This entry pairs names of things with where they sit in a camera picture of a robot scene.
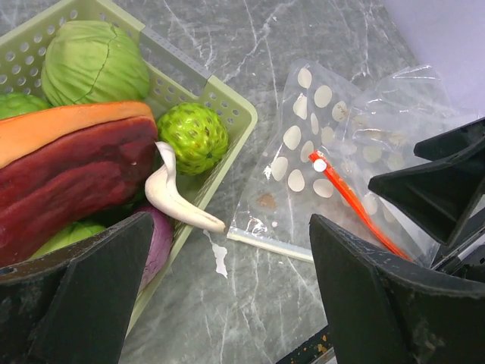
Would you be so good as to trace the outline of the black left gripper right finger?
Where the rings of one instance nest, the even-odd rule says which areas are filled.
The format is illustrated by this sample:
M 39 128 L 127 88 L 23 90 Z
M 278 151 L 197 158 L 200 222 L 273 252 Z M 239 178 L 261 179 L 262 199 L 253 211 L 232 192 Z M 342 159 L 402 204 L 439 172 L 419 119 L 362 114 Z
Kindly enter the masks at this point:
M 482 363 L 484 266 L 421 267 L 312 215 L 318 285 L 340 363 Z

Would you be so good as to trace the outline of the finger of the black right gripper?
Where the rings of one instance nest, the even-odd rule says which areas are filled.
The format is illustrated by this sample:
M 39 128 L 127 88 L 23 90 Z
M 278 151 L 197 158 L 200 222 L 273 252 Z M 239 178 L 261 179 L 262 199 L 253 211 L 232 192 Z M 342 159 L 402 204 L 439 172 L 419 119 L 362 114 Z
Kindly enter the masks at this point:
M 370 179 L 368 189 L 393 204 L 435 241 L 453 246 L 484 231 L 484 119 L 415 145 L 427 163 Z

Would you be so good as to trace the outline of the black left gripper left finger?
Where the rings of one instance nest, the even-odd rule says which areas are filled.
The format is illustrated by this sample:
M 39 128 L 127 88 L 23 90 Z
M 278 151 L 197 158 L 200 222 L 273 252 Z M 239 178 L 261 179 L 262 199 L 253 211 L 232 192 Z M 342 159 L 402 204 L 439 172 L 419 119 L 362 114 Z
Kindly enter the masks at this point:
M 139 212 L 37 259 L 1 268 L 3 363 L 116 363 L 154 222 Z

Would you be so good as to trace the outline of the purple onion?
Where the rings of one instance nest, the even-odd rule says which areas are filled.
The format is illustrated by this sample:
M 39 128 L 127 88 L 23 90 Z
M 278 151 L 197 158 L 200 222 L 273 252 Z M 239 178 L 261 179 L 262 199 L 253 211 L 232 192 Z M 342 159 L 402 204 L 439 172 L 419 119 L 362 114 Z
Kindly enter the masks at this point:
M 156 276 L 167 261 L 174 238 L 174 230 L 169 217 L 147 203 L 136 212 L 149 212 L 154 221 L 154 230 L 149 254 L 139 286 L 139 293 Z

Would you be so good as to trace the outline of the clear bag orange zipper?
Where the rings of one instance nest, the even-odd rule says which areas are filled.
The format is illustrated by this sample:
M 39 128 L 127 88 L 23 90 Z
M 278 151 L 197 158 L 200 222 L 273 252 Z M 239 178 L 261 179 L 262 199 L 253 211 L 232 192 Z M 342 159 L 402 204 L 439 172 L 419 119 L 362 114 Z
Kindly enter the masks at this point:
M 452 105 L 429 65 L 406 68 L 359 90 L 324 67 L 313 71 L 312 107 L 333 129 L 316 153 L 343 203 L 363 224 L 355 234 L 429 268 L 438 242 L 390 202 L 369 190 L 374 176 L 424 164 L 414 154 L 422 140 L 482 117 Z

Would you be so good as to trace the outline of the red meat slab orange rind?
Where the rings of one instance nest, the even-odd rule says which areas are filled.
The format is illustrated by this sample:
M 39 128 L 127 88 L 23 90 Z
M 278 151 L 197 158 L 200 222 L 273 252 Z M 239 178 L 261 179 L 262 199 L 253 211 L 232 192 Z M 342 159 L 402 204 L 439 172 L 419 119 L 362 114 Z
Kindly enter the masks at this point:
M 2 120 L 1 264 L 28 259 L 70 223 L 129 202 L 152 173 L 157 138 L 144 102 Z

